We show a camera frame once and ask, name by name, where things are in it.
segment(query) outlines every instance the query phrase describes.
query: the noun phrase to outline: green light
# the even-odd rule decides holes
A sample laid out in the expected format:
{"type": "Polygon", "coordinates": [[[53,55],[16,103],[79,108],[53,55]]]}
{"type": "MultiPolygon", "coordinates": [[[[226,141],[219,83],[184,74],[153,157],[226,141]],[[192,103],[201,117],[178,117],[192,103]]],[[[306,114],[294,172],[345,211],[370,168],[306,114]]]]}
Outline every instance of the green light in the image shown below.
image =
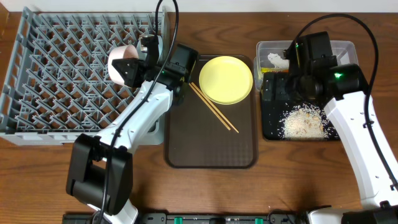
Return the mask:
{"type": "Polygon", "coordinates": [[[335,77],[336,77],[336,78],[340,78],[342,75],[343,75],[343,74],[341,74],[341,73],[335,73],[335,77]]]}

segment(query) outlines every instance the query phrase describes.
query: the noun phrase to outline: chopstick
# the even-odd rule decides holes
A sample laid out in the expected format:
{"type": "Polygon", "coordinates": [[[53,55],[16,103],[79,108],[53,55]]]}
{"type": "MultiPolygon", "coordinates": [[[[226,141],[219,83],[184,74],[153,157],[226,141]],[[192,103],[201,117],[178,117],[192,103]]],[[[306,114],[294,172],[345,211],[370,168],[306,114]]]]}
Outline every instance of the chopstick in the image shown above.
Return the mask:
{"type": "Polygon", "coordinates": [[[231,122],[229,122],[229,120],[222,114],[222,112],[209,100],[209,98],[207,98],[207,96],[199,89],[199,87],[197,87],[194,83],[191,83],[192,86],[201,94],[202,97],[204,97],[204,99],[214,108],[214,110],[217,111],[217,113],[220,114],[220,116],[222,118],[224,118],[224,120],[237,132],[239,133],[239,131],[235,128],[235,126],[233,126],[233,124],[231,122]]]}
{"type": "Polygon", "coordinates": [[[223,121],[223,119],[221,119],[221,117],[218,115],[218,113],[206,102],[206,100],[201,96],[201,94],[198,92],[198,90],[196,90],[191,83],[189,83],[189,86],[192,88],[192,90],[199,96],[199,98],[207,105],[207,107],[209,107],[209,109],[211,110],[211,112],[214,113],[214,115],[216,115],[216,117],[223,123],[223,125],[229,130],[231,130],[231,128],[225,123],[225,121],[223,121]]]}

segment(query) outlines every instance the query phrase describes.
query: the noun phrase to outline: white crumpled object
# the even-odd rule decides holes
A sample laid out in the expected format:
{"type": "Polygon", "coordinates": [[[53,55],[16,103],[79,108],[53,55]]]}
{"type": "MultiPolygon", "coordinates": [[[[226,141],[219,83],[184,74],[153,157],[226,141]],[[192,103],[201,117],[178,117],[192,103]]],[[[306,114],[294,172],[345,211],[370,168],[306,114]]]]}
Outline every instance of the white crumpled object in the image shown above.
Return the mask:
{"type": "Polygon", "coordinates": [[[275,68],[289,69],[289,60],[282,59],[278,54],[269,53],[268,60],[275,68]]]}

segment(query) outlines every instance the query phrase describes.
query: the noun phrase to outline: green tape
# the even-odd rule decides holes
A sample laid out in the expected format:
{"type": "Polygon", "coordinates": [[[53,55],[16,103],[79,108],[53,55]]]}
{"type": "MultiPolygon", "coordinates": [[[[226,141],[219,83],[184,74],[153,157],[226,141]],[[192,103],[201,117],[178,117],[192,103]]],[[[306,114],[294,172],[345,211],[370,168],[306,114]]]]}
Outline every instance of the green tape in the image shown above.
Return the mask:
{"type": "Polygon", "coordinates": [[[264,220],[262,218],[256,218],[254,224],[264,224],[264,220]]]}
{"type": "Polygon", "coordinates": [[[174,218],[174,224],[182,224],[182,218],[181,217],[175,217],[174,218]]]}

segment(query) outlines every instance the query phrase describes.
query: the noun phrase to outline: metal grid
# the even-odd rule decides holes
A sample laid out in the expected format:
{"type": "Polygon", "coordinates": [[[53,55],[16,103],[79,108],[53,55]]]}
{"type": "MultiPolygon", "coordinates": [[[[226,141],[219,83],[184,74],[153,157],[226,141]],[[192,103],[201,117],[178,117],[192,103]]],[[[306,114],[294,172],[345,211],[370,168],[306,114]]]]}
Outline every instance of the metal grid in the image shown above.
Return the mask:
{"type": "MultiPolygon", "coordinates": [[[[153,22],[154,13],[36,15],[25,8],[0,97],[1,137],[19,145],[60,144],[107,127],[134,98],[110,80],[108,55],[154,34],[153,22]]],[[[163,52],[168,25],[163,10],[163,52]]]]}

